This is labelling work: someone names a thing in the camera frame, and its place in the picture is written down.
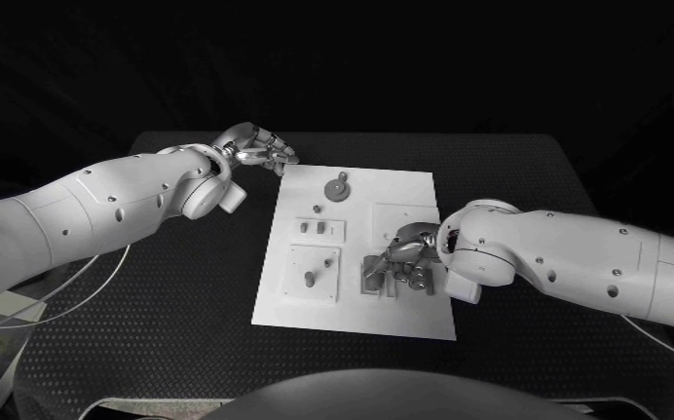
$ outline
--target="white board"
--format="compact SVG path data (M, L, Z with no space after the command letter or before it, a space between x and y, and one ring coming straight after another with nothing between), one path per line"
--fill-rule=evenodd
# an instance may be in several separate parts
M325 183L337 178L340 172L347 173L351 194L344 202L333 203L325 198L322 190ZM320 213L312 211L314 206L320 206ZM380 254L387 245L373 240L374 228L384 227L384 225L374 227L374 217L387 214L389 218L397 217L394 220L399 220L397 206L406 207L403 210L409 213L409 223L415 221L439 223L430 173L308 165L286 166L252 312L255 325L456 340L449 296L442 292L446 280L442 264L430 264L435 281L432 296L422 290L413 291L400 282L393 282L394 291L387 283L389 291L383 290L379 295L361 293L364 257ZM343 243L325 241L325 238L320 238L315 234L308 240L307 236L298 238L295 228L308 220L325 223L341 221ZM304 291L318 290L320 275L314 287L308 288L302 287L302 269L291 274L289 256L294 255L292 248L298 247L340 249L338 268L331 275L337 280L337 295L333 295L335 296L333 301L325 300L322 287L314 294L315 298L301 294ZM317 262L315 272L318 272L320 259L312 258L311 262ZM292 276L288 282L298 286L292 290L297 292L295 295L285 295L286 276Z

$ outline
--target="black background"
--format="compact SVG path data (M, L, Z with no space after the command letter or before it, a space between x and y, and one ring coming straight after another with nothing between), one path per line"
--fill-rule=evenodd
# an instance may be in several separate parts
M672 4L1 0L0 194L142 131L549 133L599 212L674 233Z

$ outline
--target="white cable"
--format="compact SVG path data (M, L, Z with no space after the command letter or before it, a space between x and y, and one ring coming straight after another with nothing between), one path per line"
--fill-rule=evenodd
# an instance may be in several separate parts
M82 272L88 269L88 267L91 266L91 264L95 262L96 259L98 259L98 255L83 265L83 268L78 271L75 276L50 293L47 293L46 296L43 296L37 301L30 303L26 308L19 310L3 321L0 321L0 325L3 325L9 320L11 320L20 313L24 313L30 308L34 308L34 306L43 303L75 281L75 279L82 275Z
M626 318L623 315L621 315L621 317L635 327L636 331L641 332L645 337L648 337L648 339L652 339L667 350L674 352L674 347L667 345L652 334L649 334L641 327L638 327L629 318Z
M122 258L119 259L119 264L115 267L115 270L112 271L112 274L108 277L108 280L102 283L102 286L98 288L98 290L88 296L88 298L78 303L69 310L66 310L60 315L56 315L53 318L49 318L47 320L37 321L36 323L30 323L27 325L3 325L0 326L0 330L3 329L20 329L23 327L32 327L34 325L43 325L45 323L52 322L53 320L57 320L60 317L66 316L70 312L73 312L85 303L91 300L91 298L105 289L105 286L109 284L109 281L115 277L117 272L119 271L119 268L122 267L124 260L127 259L127 254L129 253L129 248L131 245L127 246L127 250L124 251Z

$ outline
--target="robotic hand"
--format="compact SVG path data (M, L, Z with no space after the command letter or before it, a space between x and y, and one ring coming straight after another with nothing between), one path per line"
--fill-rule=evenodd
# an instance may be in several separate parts
M481 286L518 274L546 295L674 325L674 238L612 220L472 201L442 224L410 224L364 268L364 286L392 271L426 288L428 262L445 264L445 292L478 303Z
M284 174L294 149L250 123L212 142L168 147L101 162L16 198L0 201L0 291L55 266L151 235L177 215L233 212L246 192L232 181L239 165Z

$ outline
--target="black table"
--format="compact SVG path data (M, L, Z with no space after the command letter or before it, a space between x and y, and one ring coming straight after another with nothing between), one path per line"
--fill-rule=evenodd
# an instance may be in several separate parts
M132 153L217 134L145 133ZM304 164L432 172L442 217L479 198L595 213L546 135L279 135ZM236 213L170 219L132 245L96 298L34 332L17 374L23 418L73 418L105 398L230 399L356 367L452 373L551 400L628 398L668 418L672 354L618 316L543 296L521 280L485 288L478 305L454 301L458 342L252 325L279 180L261 168L239 168L235 180L249 192ZM119 256L104 256L53 298L47 317L88 296Z

